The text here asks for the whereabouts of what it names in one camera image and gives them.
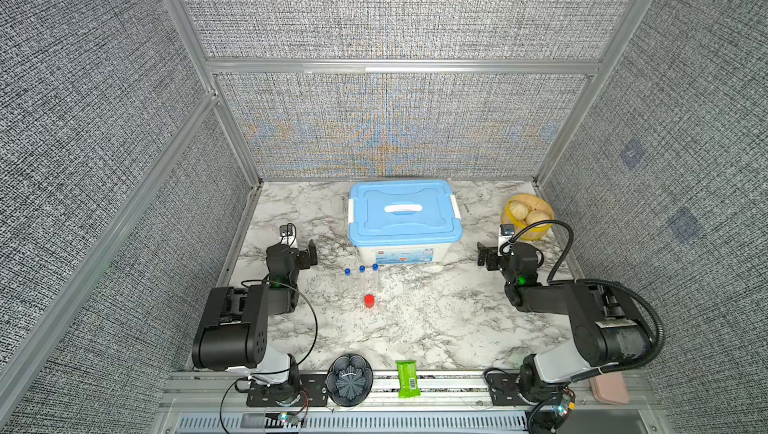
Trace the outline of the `right steamed bun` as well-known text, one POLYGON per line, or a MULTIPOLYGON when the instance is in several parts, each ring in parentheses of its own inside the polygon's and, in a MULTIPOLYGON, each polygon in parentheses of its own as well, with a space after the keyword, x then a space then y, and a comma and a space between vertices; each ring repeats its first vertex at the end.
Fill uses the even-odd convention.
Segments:
POLYGON ((541 210, 532 210, 526 216, 525 222, 527 225, 533 225, 537 222, 548 221, 550 219, 551 216, 547 212, 541 210))

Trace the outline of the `white plastic storage bin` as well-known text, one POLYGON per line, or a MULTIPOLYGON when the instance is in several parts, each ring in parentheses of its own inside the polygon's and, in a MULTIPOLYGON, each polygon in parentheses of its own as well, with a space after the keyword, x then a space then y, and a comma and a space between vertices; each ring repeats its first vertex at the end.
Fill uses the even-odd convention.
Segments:
POLYGON ((408 246, 357 247, 361 260, 366 265, 377 264, 413 264, 441 262, 451 244, 425 244, 408 246))

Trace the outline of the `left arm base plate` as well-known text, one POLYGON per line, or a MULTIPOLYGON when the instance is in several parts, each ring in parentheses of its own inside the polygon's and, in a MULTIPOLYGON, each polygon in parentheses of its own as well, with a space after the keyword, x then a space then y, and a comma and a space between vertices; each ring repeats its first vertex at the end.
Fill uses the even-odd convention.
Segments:
POLYGON ((326 374, 308 372, 290 375, 283 383, 267 384, 265 381, 252 380, 246 405, 252 408, 288 409, 297 409, 305 404, 309 407, 325 407, 329 399, 325 381, 326 374))

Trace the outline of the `blue plastic bin lid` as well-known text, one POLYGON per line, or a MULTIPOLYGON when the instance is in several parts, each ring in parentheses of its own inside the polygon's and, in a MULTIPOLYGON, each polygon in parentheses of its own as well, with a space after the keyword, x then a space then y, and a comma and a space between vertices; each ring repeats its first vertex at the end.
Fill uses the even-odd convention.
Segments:
POLYGON ((451 244, 463 227, 447 181, 376 181, 352 186, 348 233, 357 247, 451 244))

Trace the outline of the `left steamed bun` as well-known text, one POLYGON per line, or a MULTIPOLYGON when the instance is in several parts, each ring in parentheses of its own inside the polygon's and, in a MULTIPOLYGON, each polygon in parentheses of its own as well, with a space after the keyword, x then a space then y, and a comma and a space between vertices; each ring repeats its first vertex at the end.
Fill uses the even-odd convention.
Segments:
POLYGON ((530 212, 530 209, 525 203, 517 200, 513 200, 508 203, 507 211, 508 211, 508 216, 511 219, 524 221, 526 216, 530 212))

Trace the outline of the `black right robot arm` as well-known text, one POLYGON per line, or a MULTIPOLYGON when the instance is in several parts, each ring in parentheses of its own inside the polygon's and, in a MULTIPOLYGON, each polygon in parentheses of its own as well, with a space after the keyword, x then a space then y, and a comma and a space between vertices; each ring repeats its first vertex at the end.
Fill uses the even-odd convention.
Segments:
POLYGON ((523 313, 568 317, 571 337, 524 358, 517 393, 551 402, 573 382, 649 364, 665 344, 664 325, 650 303, 621 283, 600 279, 538 281, 543 256, 526 243, 477 245, 477 264, 502 274, 510 304, 523 313))

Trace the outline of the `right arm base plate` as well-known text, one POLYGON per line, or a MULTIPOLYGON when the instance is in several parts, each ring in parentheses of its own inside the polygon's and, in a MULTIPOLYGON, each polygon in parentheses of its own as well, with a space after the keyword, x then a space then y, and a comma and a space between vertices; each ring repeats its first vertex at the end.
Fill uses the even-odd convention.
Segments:
POLYGON ((518 375, 493 370, 484 375, 491 403, 496 407, 530 406, 535 402, 525 399, 518 390, 518 375))

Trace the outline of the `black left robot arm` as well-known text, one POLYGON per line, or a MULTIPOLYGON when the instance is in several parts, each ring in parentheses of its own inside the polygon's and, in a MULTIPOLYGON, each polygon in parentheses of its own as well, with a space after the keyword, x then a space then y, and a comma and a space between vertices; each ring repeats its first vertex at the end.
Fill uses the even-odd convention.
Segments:
POLYGON ((316 245, 310 241, 301 250, 274 244, 266 264, 263 279, 210 291, 192 345, 194 367, 237 375, 235 389, 247 394, 249 407, 324 407, 328 396, 321 377, 302 375, 303 359, 268 343, 269 319, 309 302, 297 281, 300 271, 318 264, 316 245))

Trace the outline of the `steamed bun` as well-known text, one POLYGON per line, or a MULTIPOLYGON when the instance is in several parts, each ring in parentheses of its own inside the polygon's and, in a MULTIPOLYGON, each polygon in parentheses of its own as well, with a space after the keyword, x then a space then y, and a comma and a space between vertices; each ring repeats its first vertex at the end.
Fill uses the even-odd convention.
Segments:
POLYGON ((551 216, 547 212, 541 210, 532 210, 526 216, 525 222, 527 225, 533 225, 537 222, 548 221, 550 219, 551 216))
POLYGON ((511 219, 524 221, 526 216, 530 212, 530 209, 525 203, 517 200, 513 200, 508 203, 507 211, 508 211, 508 216, 511 219))

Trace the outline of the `pink pouch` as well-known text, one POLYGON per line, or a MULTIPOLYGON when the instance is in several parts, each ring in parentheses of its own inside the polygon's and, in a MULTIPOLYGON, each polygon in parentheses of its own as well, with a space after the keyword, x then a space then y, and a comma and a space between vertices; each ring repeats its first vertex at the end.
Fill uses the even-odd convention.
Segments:
POLYGON ((594 399, 602 404, 627 405, 630 400, 624 377, 620 372, 602 374, 589 380, 594 399))

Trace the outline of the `clear test tube rack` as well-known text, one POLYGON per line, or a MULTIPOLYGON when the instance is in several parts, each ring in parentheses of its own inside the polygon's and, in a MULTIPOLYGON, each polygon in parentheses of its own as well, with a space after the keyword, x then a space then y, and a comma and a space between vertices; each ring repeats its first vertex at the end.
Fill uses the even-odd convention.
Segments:
POLYGON ((381 274, 382 266, 377 263, 345 268, 343 270, 345 287, 350 292, 360 294, 361 296, 377 296, 382 287, 381 274))

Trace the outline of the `bamboo steamer basket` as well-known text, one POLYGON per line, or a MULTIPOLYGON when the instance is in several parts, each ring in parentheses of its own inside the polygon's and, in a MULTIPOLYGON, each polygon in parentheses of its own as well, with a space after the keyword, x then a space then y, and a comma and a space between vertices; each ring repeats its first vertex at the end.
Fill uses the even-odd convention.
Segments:
POLYGON ((554 211, 546 201, 524 193, 510 197, 501 213, 501 223, 512 225, 515 234, 535 222, 554 218, 554 211))

